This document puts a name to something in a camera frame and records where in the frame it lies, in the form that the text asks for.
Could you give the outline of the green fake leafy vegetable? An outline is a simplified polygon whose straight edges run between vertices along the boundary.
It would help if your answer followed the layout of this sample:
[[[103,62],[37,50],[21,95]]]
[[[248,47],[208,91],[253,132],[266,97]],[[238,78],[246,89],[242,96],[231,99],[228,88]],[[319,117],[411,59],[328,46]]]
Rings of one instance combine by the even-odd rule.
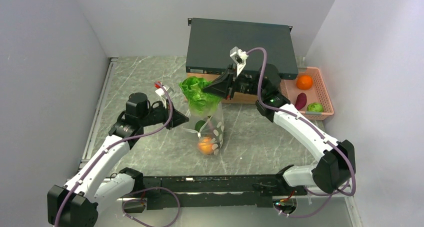
[[[203,77],[190,76],[178,84],[187,99],[188,108],[192,115],[205,118],[216,112],[222,99],[203,91],[211,83],[212,81]]]

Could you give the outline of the polka dot zip top bag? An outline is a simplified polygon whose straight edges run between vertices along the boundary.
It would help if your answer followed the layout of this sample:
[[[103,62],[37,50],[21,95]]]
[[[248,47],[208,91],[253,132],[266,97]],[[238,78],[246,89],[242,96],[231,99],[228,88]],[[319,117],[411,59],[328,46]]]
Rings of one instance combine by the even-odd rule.
[[[182,131],[183,136],[188,141],[188,143],[192,146],[193,149],[199,151],[199,140],[204,137],[213,138],[217,147],[212,154],[208,154],[207,156],[217,156],[224,144],[225,123],[222,104],[218,104],[217,110],[212,116],[198,117],[191,114],[190,110],[187,110],[185,115],[189,117],[189,121],[182,125]],[[195,124],[199,120],[206,121],[206,125],[201,132],[195,131]]]

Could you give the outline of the orange fake peach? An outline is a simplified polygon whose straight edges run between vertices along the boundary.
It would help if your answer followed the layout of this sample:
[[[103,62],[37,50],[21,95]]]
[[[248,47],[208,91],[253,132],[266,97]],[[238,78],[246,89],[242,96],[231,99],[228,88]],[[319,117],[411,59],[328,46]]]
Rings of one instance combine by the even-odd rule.
[[[215,139],[208,136],[203,137],[197,143],[198,150],[204,155],[212,154],[216,147]]]

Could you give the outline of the purple fake sweet potato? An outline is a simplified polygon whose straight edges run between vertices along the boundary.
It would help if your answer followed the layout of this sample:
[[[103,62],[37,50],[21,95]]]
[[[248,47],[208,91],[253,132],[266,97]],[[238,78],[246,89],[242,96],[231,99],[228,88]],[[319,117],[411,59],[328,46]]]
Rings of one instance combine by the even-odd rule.
[[[301,92],[300,94],[298,94],[294,106],[297,110],[301,110],[302,108],[306,106],[306,104],[307,104],[307,95],[304,92]]]

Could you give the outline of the orange fake fruit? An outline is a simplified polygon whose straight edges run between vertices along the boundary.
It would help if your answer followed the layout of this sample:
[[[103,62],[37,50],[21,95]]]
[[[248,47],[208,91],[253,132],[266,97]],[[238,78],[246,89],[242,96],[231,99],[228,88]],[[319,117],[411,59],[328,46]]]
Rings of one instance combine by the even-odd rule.
[[[310,75],[300,75],[295,85],[299,90],[309,90],[313,87],[314,80]]]

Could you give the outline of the green fake lime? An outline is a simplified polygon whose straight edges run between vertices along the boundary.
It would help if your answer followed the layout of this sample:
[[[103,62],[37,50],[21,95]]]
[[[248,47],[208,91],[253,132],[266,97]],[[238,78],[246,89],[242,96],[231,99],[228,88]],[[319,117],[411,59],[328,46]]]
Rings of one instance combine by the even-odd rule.
[[[306,108],[307,112],[317,112],[317,113],[322,113],[324,112],[324,107],[321,103],[319,102],[313,102],[310,103],[307,108]]]

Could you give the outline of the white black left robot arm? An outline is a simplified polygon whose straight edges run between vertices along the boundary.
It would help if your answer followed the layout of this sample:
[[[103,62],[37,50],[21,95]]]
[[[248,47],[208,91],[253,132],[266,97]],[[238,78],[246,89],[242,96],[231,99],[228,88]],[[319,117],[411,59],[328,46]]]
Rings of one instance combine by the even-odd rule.
[[[160,195],[163,187],[144,182],[143,173],[126,167],[114,179],[102,184],[114,165],[125,156],[141,137],[144,128],[162,124],[172,129],[189,118],[173,107],[167,94],[150,103],[146,94],[136,92],[128,97],[125,110],[111,127],[102,147],[87,164],[63,186],[54,185],[47,193],[48,222],[55,227],[93,227],[101,212],[125,195],[147,197]]]

